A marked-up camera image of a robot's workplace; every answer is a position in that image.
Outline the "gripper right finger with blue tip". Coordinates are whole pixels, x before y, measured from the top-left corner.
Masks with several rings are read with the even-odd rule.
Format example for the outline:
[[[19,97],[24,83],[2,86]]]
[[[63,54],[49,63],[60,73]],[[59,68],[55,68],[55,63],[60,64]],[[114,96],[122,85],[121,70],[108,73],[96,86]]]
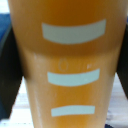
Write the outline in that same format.
[[[128,22],[125,25],[121,45],[116,53],[116,73],[128,99]]]

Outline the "gripper left finger with blue tip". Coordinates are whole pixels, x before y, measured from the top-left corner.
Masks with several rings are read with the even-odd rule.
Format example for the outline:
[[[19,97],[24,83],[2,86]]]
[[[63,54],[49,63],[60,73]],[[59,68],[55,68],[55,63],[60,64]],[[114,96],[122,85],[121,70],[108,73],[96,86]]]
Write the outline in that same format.
[[[10,117],[22,76],[10,15],[0,14],[0,120]]]

